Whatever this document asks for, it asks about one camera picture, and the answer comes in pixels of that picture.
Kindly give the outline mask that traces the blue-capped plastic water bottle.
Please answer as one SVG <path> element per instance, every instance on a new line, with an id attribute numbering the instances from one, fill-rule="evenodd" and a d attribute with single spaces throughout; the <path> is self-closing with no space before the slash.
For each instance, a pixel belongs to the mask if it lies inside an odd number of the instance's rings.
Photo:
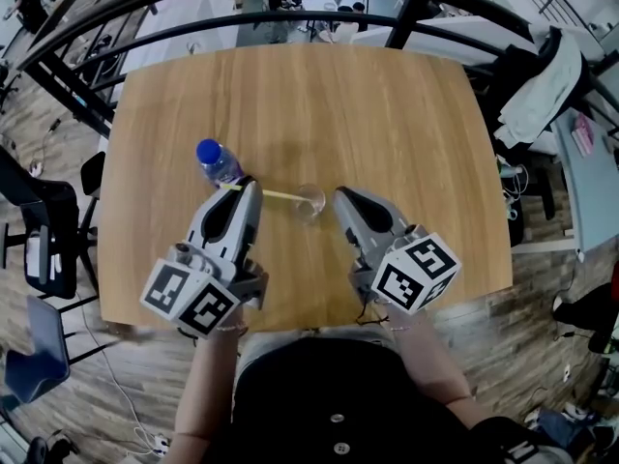
<path id="1" fill-rule="evenodd" d="M 215 188 L 221 184 L 233 184 L 244 176 L 235 155 L 215 139 L 200 140 L 195 154 L 204 176 Z"/>

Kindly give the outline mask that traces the white garment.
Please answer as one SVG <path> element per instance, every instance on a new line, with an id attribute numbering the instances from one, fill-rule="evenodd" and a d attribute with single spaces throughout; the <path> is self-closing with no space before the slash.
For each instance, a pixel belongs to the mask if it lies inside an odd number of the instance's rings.
<path id="1" fill-rule="evenodd" d="M 585 68 L 571 34 L 551 27 L 547 43 L 557 44 L 549 63 L 510 94 L 499 110 L 493 136 L 508 149 L 536 141 L 567 103 Z"/>

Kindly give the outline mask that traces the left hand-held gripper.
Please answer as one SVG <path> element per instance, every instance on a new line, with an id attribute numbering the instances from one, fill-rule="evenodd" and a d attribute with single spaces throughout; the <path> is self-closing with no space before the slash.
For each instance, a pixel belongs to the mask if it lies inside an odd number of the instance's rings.
<path id="1" fill-rule="evenodd" d="M 262 186 L 253 177 L 221 184 L 195 213 L 186 242 L 157 260 L 140 304 L 200 338 L 209 337 L 240 306 L 261 308 L 267 287 L 250 289 L 242 274 L 262 203 Z"/>

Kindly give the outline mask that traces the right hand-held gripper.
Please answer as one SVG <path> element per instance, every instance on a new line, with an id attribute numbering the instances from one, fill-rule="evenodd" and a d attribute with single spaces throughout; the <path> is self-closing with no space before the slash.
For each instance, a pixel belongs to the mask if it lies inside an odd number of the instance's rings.
<path id="1" fill-rule="evenodd" d="M 338 187 L 333 202 L 348 243 L 363 253 L 349 272 L 362 303 L 383 300 L 413 315 L 437 301 L 460 272 L 460 261 L 439 235 L 409 226 L 391 201 Z"/>

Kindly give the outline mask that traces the dark blue chair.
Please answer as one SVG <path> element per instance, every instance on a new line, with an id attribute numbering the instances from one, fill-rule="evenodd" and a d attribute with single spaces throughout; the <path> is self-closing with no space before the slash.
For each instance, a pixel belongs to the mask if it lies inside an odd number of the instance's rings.
<path id="1" fill-rule="evenodd" d="M 29 404 L 64 383 L 70 376 L 61 313 L 45 301 L 26 299 L 33 352 L 9 350 L 5 384 L 20 404 Z"/>

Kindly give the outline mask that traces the person's left hand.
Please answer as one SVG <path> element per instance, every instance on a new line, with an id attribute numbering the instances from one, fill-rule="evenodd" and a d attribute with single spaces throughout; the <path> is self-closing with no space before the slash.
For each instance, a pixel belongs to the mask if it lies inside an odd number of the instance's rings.
<path id="1" fill-rule="evenodd" d="M 243 266 L 242 282 L 250 289 L 265 289 L 269 275 L 261 265 L 247 258 Z"/>

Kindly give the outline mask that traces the black swivel office chair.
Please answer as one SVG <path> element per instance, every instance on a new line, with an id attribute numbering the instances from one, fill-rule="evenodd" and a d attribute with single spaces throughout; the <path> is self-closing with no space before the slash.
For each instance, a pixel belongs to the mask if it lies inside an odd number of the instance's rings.
<path id="1" fill-rule="evenodd" d="M 75 296 L 78 263 L 93 289 L 100 290 L 89 249 L 97 245 L 98 229 L 91 222 L 100 199 L 104 161 L 105 153 L 98 152 L 81 167 L 82 189 L 90 197 L 81 217 L 71 184 L 33 177 L 0 147 L 0 194 L 19 208 L 25 225 L 23 233 L 12 235 L 9 224 L 0 223 L 0 268 L 6 267 L 10 247 L 24 247 L 25 280 L 43 299 Z"/>

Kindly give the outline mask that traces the person's black buttoned top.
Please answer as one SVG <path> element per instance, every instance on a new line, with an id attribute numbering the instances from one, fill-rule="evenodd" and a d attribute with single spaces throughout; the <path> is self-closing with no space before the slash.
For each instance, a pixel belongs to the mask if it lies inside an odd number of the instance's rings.
<path id="1" fill-rule="evenodd" d="M 201 464 L 574 464 L 512 420 L 467 428 L 394 351 L 302 339 L 245 368 L 230 425 Z"/>

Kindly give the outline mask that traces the light blue desk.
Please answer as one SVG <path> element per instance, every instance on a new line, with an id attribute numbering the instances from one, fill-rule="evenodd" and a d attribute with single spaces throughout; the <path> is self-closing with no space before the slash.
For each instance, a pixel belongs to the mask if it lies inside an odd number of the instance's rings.
<path id="1" fill-rule="evenodd" d="M 619 167 L 604 143 L 606 131 L 589 121 L 592 151 L 582 155 L 572 131 L 578 111 L 570 108 L 551 124 L 570 199 L 575 249 L 585 253 L 619 236 Z"/>

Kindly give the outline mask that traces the person's left forearm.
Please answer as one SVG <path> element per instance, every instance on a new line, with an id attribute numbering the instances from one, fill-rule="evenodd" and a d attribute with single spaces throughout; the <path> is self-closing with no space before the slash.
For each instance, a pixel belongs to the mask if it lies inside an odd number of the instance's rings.
<path id="1" fill-rule="evenodd" d="M 199 464 L 229 424 L 243 328 L 238 307 L 208 338 L 197 340 L 165 464 Z"/>

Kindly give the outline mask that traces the black metal railing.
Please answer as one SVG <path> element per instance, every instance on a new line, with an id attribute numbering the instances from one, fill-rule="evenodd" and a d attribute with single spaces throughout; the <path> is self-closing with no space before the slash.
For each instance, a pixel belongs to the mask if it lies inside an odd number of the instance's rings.
<path id="1" fill-rule="evenodd" d="M 111 56 L 123 56 L 133 49 L 195 32 L 234 25 L 283 21 L 363 22 L 389 28 L 391 33 L 386 46 L 392 49 L 404 48 L 410 36 L 418 33 L 453 44 L 462 44 L 494 56 L 503 54 L 502 48 L 488 42 L 425 24 L 421 18 L 422 6 L 427 2 L 434 2 L 465 10 L 476 17 L 488 20 L 502 30 L 512 32 L 527 42 L 532 40 L 529 25 L 524 19 L 488 0 L 404 0 L 403 7 L 395 17 L 315 11 L 308 8 L 301 11 L 264 11 L 209 17 L 168 27 L 128 43 L 115 45 L 107 52 L 86 59 L 74 67 L 65 64 L 64 53 L 75 39 L 93 29 L 102 31 L 108 22 L 121 16 L 128 17 L 140 9 L 150 10 L 161 1 L 164 0 L 110 0 L 95 5 L 75 21 L 59 26 L 59 19 L 65 15 L 74 2 L 74 0 L 64 0 L 57 11 L 45 22 L 25 57 L 17 63 L 16 67 L 20 72 L 27 73 L 54 99 L 63 104 L 78 121 L 85 123 L 99 135 L 108 137 L 116 105 L 113 102 L 104 101 L 99 92 L 123 83 L 126 77 L 124 74 L 117 74 L 104 81 L 86 83 L 81 78 L 83 69 Z"/>

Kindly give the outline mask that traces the pink box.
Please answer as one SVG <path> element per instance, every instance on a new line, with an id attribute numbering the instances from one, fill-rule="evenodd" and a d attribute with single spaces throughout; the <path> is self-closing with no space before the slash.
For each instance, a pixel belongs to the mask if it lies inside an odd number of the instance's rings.
<path id="1" fill-rule="evenodd" d="M 571 136 L 583 158 L 590 156 L 594 148 L 594 133 L 588 118 L 578 112 L 575 116 Z"/>

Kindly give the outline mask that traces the clear drinking glass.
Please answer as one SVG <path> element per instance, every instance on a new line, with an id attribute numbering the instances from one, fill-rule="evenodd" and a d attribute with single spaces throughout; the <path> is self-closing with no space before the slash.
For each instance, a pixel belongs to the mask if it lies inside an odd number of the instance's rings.
<path id="1" fill-rule="evenodd" d="M 304 224 L 313 224 L 326 206 L 326 195 L 316 185 L 304 184 L 298 187 L 294 200 L 296 216 Z"/>

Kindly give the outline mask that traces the yellow straw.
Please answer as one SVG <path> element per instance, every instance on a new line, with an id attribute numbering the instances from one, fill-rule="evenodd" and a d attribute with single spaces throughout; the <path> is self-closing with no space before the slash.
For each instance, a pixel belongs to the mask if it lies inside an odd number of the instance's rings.
<path id="1" fill-rule="evenodd" d="M 220 189 L 242 191 L 245 189 L 245 187 L 242 187 L 239 185 L 222 184 L 220 185 Z M 290 194 L 290 193 L 279 192 L 279 191 L 268 190 L 268 189 L 262 189 L 262 194 L 268 197 L 291 200 L 291 201 L 310 201 L 308 198 L 303 197 L 301 195 Z"/>

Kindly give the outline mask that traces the person's right forearm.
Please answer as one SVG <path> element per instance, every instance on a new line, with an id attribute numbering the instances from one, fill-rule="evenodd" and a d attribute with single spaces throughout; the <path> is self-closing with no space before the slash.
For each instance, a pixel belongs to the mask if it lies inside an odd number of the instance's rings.
<path id="1" fill-rule="evenodd" d="M 492 413 L 474 398 L 427 314 L 408 315 L 389 304 L 385 309 L 405 368 L 419 390 L 444 405 L 467 428 L 491 418 Z"/>

